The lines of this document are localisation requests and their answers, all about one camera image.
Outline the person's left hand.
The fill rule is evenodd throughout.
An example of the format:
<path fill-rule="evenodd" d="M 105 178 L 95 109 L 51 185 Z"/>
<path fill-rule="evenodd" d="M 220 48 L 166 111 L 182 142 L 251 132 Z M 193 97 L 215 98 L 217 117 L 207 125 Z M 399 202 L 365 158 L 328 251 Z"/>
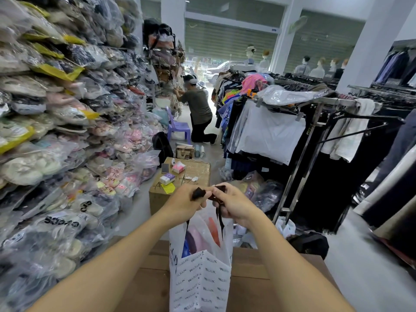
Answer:
<path fill-rule="evenodd" d="M 193 199 L 194 190 L 198 185 L 183 184 L 170 196 L 164 206 L 160 209 L 173 226 L 190 220 L 194 214 L 206 207 L 208 199 Z"/>

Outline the person's right hand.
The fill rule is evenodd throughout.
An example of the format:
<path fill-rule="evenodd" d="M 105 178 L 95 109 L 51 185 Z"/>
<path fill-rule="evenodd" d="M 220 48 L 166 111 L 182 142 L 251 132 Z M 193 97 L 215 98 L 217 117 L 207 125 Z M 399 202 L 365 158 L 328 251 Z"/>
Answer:
<path fill-rule="evenodd" d="M 237 195 L 214 197 L 213 205 L 221 211 L 221 216 L 230 218 L 247 229 L 251 229 L 256 217 L 263 214 L 238 188 Z"/>

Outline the white printed bag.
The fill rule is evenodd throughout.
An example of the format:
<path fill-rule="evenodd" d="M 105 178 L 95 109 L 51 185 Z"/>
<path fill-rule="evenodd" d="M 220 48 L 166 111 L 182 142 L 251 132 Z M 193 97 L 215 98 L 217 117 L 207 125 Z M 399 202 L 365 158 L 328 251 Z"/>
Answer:
<path fill-rule="evenodd" d="M 219 220 L 221 247 L 208 228 L 208 217 Z M 194 225 L 210 245 L 211 251 L 200 251 L 181 258 L 185 234 Z M 231 282 L 233 222 L 224 219 L 212 201 L 183 224 L 169 230 L 170 293 L 169 312 L 226 312 Z"/>

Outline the person's right forearm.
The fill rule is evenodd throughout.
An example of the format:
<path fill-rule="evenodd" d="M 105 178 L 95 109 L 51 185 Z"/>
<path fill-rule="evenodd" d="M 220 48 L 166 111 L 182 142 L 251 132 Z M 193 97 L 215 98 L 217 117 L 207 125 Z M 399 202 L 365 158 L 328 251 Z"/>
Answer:
<path fill-rule="evenodd" d="M 280 311 L 355 312 L 340 291 L 284 239 L 265 214 L 254 208 L 232 218 L 253 233 Z"/>

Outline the person's left forearm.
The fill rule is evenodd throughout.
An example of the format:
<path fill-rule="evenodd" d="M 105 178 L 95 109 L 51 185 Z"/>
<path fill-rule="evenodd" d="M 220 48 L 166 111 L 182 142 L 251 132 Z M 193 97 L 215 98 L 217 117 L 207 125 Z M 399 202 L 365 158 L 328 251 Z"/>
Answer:
<path fill-rule="evenodd" d="M 27 312 L 113 312 L 149 252 L 170 228 L 169 216 L 158 212 L 59 282 Z"/>

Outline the brown cardboard box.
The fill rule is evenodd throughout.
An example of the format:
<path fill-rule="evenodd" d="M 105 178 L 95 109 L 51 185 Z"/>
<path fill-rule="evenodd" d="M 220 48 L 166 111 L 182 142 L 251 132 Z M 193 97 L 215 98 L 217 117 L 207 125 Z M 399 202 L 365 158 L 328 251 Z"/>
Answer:
<path fill-rule="evenodd" d="M 211 177 L 211 164 L 210 163 L 202 162 L 202 161 L 195 161 L 192 159 L 184 160 L 184 159 L 177 159 L 177 158 L 166 158 L 164 163 L 170 164 L 170 173 L 176 176 L 176 179 L 173 182 L 175 185 L 175 189 L 177 189 L 181 185 L 179 185 L 180 174 L 176 174 L 172 172 L 173 160 L 180 161 L 186 164 L 186 170 L 184 171 L 186 175 L 192 176 L 192 177 L 199 177 L 199 180 L 197 183 L 194 183 L 192 181 L 189 181 L 187 183 L 192 184 L 192 185 L 201 185 L 203 187 L 209 186 L 210 177 Z M 172 194 L 170 195 L 166 194 L 163 188 L 161 187 L 159 178 L 162 175 L 163 174 L 161 173 L 161 170 L 156 173 L 153 184 L 148 191 L 151 215 L 154 215 L 167 202 L 169 197 L 172 195 Z"/>

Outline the orange garment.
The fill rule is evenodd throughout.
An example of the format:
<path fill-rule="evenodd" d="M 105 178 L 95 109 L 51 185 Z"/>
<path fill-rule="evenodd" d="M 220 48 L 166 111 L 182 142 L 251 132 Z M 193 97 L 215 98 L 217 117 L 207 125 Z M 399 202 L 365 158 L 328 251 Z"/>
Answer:
<path fill-rule="evenodd" d="M 221 247 L 221 239 L 219 236 L 219 220 L 214 217 L 208 217 L 208 228 L 211 236 L 218 247 Z"/>

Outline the bagged clothes pile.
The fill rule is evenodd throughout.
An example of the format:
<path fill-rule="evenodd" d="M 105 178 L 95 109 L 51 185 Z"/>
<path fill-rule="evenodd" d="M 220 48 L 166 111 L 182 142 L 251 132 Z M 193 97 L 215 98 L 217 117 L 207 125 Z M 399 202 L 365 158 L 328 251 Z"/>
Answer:
<path fill-rule="evenodd" d="M 274 180 L 264 180 L 257 172 L 248 173 L 240 181 L 245 196 L 264 213 L 269 212 L 281 199 L 283 185 Z"/>

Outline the beige handbag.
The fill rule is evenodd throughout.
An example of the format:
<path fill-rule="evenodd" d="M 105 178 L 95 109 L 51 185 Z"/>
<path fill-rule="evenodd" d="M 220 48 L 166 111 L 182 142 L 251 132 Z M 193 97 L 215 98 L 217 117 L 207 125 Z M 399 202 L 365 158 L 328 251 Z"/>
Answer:
<path fill-rule="evenodd" d="M 192 145 L 177 145 L 175 148 L 175 157 L 178 159 L 193 159 L 195 147 Z"/>

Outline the black backpack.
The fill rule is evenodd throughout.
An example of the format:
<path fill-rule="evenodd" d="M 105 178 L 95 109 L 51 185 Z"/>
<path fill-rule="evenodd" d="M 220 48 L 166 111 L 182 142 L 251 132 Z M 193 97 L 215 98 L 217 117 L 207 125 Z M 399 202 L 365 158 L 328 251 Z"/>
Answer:
<path fill-rule="evenodd" d="M 159 153 L 159 167 L 165 162 L 166 158 L 173 158 L 174 152 L 170 146 L 169 139 L 166 133 L 158 132 L 152 138 L 153 149 L 160 151 Z"/>

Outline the purple plastic chair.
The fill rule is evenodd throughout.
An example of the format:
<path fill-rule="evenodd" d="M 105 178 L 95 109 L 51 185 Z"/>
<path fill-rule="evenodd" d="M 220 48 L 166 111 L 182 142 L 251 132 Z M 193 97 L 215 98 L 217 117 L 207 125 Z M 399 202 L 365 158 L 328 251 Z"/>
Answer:
<path fill-rule="evenodd" d="M 171 109 L 169 106 L 166 106 L 166 111 L 168 114 L 168 133 L 167 138 L 170 141 L 172 134 L 174 132 L 182 132 L 184 133 L 185 140 L 187 144 L 191 144 L 191 130 L 189 125 L 186 122 L 179 122 L 176 121 L 171 113 Z"/>

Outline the white hanging garment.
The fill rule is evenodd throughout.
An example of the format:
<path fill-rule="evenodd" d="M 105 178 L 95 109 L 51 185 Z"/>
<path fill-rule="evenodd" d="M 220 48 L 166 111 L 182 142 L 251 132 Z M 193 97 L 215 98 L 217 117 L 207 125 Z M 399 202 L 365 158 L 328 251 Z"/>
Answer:
<path fill-rule="evenodd" d="M 288 166 L 305 128 L 305 118 L 248 101 L 232 132 L 229 151 L 257 154 Z"/>

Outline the white plastic bags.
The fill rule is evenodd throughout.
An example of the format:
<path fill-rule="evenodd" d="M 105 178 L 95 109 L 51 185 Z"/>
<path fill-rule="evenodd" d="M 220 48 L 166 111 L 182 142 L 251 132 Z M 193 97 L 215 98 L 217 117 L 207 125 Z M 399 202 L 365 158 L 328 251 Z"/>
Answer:
<path fill-rule="evenodd" d="M 295 235 L 296 225 L 290 219 L 287 221 L 285 216 L 279 216 L 275 226 L 285 239 Z"/>

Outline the row of colourful hanging clothes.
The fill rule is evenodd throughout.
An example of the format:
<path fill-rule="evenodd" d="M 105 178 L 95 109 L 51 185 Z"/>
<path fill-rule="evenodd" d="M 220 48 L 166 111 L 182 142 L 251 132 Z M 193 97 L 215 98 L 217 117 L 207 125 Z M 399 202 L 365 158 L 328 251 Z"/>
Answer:
<path fill-rule="evenodd" d="M 220 73 L 214 83 L 211 100 L 216 107 L 215 127 L 219 129 L 218 142 L 222 148 L 226 141 L 228 123 L 235 100 L 241 99 L 242 82 L 246 73 L 229 69 Z"/>

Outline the metal clothes rack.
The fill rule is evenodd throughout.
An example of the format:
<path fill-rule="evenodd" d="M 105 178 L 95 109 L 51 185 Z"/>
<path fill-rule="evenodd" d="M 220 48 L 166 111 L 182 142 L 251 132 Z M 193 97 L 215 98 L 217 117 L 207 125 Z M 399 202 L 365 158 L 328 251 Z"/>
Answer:
<path fill-rule="evenodd" d="M 335 231 L 354 190 L 387 152 L 385 134 L 405 123 L 403 109 L 370 99 L 318 98 L 297 106 L 307 111 L 301 152 L 279 203 L 270 214 L 317 231 Z"/>

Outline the black floor bag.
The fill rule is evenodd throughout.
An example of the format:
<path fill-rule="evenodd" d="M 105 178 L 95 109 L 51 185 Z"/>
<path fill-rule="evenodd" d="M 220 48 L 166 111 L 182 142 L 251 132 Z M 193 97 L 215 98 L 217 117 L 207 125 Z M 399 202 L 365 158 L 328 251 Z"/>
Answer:
<path fill-rule="evenodd" d="M 301 254 L 318 255 L 326 259 L 329 251 L 329 243 L 326 236 L 318 232 L 307 232 L 288 238 L 288 242 Z"/>

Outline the row of black hanging garments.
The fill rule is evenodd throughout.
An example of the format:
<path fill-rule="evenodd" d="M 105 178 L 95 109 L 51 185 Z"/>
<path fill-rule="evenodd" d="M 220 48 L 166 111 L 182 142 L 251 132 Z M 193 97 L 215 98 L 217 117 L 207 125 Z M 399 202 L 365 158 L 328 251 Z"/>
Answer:
<path fill-rule="evenodd" d="M 330 159 L 321 147 L 338 119 L 345 118 L 341 110 L 323 107 L 316 120 L 310 122 L 305 145 L 297 161 L 288 201 L 286 218 L 296 225 L 317 232 L 334 232 L 346 204 L 349 181 L 348 163 Z"/>

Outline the pink garment pile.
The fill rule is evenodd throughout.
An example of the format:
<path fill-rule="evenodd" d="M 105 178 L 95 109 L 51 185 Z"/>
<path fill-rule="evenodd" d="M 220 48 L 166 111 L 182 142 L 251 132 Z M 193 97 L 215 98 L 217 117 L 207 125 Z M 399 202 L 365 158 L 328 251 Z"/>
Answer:
<path fill-rule="evenodd" d="M 244 95 L 247 94 L 249 90 L 255 89 L 257 82 L 268 84 L 267 79 L 262 73 L 252 73 L 247 75 L 241 83 L 242 88 L 240 94 Z"/>

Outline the clear plastic bag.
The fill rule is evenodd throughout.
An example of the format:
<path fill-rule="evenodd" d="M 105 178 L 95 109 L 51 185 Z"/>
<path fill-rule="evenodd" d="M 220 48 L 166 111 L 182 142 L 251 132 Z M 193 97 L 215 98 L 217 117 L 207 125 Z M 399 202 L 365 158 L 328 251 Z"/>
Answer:
<path fill-rule="evenodd" d="M 267 105 L 288 106 L 322 98 L 326 96 L 329 91 L 329 88 L 325 86 L 319 86 L 315 91 L 289 91 L 279 85 L 271 85 L 259 91 L 256 94 L 256 98 L 263 100 Z"/>

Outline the silver car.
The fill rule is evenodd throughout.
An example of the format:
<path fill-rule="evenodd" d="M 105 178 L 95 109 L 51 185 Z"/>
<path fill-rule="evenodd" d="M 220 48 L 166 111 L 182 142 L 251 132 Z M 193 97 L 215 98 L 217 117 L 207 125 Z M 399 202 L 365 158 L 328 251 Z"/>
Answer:
<path fill-rule="evenodd" d="M 226 61 L 222 64 L 207 68 L 203 71 L 203 76 L 205 77 L 206 81 L 208 81 L 211 84 L 214 84 L 219 76 L 220 73 L 224 73 L 227 70 L 230 69 L 231 66 L 235 64 L 243 64 L 243 62 L 237 62 L 237 61 Z"/>

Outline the white mannequin bust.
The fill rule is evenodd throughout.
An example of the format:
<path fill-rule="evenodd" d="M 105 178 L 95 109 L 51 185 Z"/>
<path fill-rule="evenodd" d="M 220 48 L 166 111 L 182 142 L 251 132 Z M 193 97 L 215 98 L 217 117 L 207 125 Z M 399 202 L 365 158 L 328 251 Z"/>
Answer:
<path fill-rule="evenodd" d="M 293 74 L 296 76 L 309 76 L 310 74 L 310 66 L 309 66 L 309 56 L 304 56 L 302 60 L 302 64 L 295 67 Z"/>
<path fill-rule="evenodd" d="M 260 73 L 266 73 L 269 71 L 269 67 L 270 67 L 270 50 L 264 50 L 262 53 L 262 57 L 263 59 L 259 62 L 258 64 L 258 72 Z"/>
<path fill-rule="evenodd" d="M 325 80 L 332 80 L 335 76 L 337 65 L 340 60 L 338 58 L 333 58 L 330 62 L 330 68 L 328 71 L 325 72 L 324 79 Z"/>
<path fill-rule="evenodd" d="M 310 71 L 309 77 L 323 79 L 325 76 L 325 69 L 324 69 L 325 62 L 326 62 L 325 57 L 321 57 L 317 62 L 317 67 Z"/>
<path fill-rule="evenodd" d="M 334 74 L 334 79 L 340 79 L 344 73 L 344 70 L 349 62 L 349 58 L 343 60 L 341 67 L 338 68 Z"/>

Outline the cream hanging garment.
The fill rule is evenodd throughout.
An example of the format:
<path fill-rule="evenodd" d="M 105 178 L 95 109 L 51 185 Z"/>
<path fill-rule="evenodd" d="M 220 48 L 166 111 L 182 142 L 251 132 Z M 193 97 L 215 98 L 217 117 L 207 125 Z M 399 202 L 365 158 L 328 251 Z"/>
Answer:
<path fill-rule="evenodd" d="M 344 110 L 354 115 L 372 115 L 376 103 L 372 99 L 356 99 L 352 106 L 346 106 Z M 367 128 L 368 119 L 338 119 L 331 130 L 326 141 L 323 143 L 320 152 L 330 156 L 333 160 L 345 160 L 350 163 L 360 146 L 363 133 L 358 131 Z"/>

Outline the display rack of handbags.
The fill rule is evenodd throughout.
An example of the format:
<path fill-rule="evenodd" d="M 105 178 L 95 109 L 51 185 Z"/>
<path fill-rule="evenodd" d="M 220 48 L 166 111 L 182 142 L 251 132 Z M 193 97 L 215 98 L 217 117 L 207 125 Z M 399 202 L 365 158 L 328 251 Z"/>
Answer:
<path fill-rule="evenodd" d="M 179 116 L 182 107 L 174 89 L 184 90 L 185 52 L 169 25 L 151 18 L 143 21 L 142 28 L 143 53 L 150 69 L 146 83 L 151 89 L 153 106 L 161 109 L 168 106 L 174 117 Z"/>

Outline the row of hanging trousers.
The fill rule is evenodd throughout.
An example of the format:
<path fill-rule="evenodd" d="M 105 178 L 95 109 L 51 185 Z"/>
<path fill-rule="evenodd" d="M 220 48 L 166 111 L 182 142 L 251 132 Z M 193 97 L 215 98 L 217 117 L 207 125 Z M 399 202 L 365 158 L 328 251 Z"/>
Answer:
<path fill-rule="evenodd" d="M 416 109 L 404 121 L 354 212 L 377 241 L 416 270 Z"/>

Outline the row of dark suit jackets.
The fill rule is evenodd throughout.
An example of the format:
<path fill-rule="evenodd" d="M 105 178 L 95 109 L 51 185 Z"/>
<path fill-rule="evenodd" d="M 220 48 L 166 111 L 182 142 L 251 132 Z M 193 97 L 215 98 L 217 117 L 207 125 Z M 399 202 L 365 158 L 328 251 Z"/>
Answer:
<path fill-rule="evenodd" d="M 416 46 L 391 50 L 373 83 L 416 88 Z"/>

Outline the wall of bagged slippers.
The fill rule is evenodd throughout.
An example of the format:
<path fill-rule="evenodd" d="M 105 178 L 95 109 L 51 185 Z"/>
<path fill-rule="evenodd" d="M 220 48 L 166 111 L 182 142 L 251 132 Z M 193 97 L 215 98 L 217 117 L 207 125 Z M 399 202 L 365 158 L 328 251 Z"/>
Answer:
<path fill-rule="evenodd" d="M 138 0 L 0 0 L 0 312 L 24 312 L 104 250 L 141 183 Z"/>

